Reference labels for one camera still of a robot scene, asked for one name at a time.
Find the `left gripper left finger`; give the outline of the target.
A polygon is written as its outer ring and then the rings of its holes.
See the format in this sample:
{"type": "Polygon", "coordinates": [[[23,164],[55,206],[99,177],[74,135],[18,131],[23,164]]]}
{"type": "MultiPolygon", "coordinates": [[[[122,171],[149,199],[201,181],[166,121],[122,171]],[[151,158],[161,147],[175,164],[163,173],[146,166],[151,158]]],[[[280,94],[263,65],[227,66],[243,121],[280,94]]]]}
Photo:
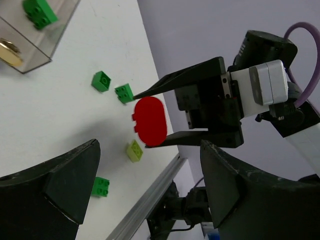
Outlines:
{"type": "Polygon", "coordinates": [[[83,224],[101,157],[91,139],[0,179],[2,240],[74,240],[83,224]]]}

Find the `green sloped lego brick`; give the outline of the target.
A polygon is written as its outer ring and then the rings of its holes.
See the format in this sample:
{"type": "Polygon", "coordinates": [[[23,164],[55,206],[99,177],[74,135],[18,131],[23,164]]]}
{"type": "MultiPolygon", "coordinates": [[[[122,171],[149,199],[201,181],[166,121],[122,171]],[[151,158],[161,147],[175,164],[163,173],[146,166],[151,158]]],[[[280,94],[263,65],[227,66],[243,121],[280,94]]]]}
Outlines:
{"type": "Polygon", "coordinates": [[[42,30],[58,21],[58,17],[46,0],[23,0],[22,7],[37,30],[42,30]]]}

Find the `small green square lego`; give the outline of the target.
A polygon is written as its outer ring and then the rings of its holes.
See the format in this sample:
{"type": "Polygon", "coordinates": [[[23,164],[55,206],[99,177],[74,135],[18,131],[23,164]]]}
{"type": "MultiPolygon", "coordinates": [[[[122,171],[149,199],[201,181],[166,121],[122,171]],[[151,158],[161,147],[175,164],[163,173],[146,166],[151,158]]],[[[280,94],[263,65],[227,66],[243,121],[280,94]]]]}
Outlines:
{"type": "Polygon", "coordinates": [[[111,79],[101,70],[94,74],[91,86],[94,87],[100,93],[109,90],[111,79]]]}

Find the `red square lego brick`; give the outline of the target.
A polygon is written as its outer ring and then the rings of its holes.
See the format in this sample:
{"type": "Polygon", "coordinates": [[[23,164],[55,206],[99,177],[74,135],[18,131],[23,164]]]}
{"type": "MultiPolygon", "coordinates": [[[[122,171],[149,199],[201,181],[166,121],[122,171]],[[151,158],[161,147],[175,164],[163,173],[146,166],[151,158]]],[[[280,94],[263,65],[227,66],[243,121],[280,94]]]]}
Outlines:
{"type": "Polygon", "coordinates": [[[134,132],[148,147],[161,145],[167,137],[167,121],[163,103],[156,97],[141,98],[135,105],[132,120],[134,132]]]}

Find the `lime lego brick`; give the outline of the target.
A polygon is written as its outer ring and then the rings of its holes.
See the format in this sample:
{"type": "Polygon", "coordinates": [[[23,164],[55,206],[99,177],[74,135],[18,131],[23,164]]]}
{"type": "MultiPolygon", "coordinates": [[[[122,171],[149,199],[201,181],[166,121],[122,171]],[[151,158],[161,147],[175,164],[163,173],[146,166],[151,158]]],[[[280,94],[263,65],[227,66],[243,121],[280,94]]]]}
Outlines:
{"type": "Polygon", "coordinates": [[[133,163],[141,160],[143,156],[143,150],[135,139],[127,146],[126,154],[133,163]]]}

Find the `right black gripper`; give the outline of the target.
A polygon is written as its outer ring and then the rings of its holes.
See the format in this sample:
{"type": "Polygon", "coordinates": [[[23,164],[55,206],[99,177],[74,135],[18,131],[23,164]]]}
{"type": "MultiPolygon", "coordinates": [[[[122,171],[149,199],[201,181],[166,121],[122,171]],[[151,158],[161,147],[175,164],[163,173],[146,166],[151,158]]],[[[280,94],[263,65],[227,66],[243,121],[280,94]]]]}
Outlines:
{"type": "MultiPolygon", "coordinates": [[[[245,117],[238,82],[231,78],[231,73],[275,60],[282,61],[286,73],[297,53],[297,46],[289,39],[249,30],[231,66],[225,67],[222,56],[214,57],[165,75],[133,99],[175,90],[178,108],[188,114],[190,129],[237,126],[245,117]]],[[[220,148],[237,148],[244,143],[241,131],[179,131],[168,135],[159,145],[145,147],[200,146],[202,140],[220,148]]]]}

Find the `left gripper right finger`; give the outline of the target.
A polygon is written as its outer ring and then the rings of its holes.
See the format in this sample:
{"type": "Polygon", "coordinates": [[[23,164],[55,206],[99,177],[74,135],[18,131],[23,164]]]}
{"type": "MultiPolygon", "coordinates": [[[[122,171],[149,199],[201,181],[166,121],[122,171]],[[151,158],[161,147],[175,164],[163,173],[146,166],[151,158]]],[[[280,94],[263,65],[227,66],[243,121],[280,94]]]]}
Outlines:
{"type": "Polygon", "coordinates": [[[317,240],[320,179],[289,180],[204,140],[200,162],[214,228],[222,240],[317,240]]]}

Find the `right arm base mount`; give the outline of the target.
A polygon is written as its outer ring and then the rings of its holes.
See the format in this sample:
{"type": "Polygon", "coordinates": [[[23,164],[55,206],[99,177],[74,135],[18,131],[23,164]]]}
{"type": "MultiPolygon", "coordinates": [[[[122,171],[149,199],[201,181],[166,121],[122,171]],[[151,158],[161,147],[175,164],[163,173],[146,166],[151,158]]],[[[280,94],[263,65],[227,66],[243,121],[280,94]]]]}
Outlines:
{"type": "Polygon", "coordinates": [[[176,183],[171,182],[146,220],[150,240],[166,240],[170,233],[189,231],[197,224],[211,222],[206,188],[193,187],[186,196],[180,197],[176,183]],[[172,229],[176,221],[184,221],[189,227],[172,229]]]}

